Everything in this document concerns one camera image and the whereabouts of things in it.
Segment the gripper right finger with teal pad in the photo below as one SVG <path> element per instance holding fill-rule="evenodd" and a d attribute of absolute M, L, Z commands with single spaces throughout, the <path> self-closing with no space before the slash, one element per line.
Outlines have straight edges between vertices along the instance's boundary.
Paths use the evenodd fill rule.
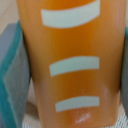
<path fill-rule="evenodd" d="M 121 74 L 121 101 L 125 111 L 127 122 L 125 127 L 128 128 L 128 27 L 125 27 L 125 40 L 123 50 L 122 74 Z"/>

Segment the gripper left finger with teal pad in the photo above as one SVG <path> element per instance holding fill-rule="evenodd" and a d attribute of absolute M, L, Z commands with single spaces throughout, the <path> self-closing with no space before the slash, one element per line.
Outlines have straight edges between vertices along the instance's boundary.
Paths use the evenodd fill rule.
<path fill-rule="evenodd" d="M 22 128 L 30 68 L 20 22 L 0 35 L 0 128 Z"/>

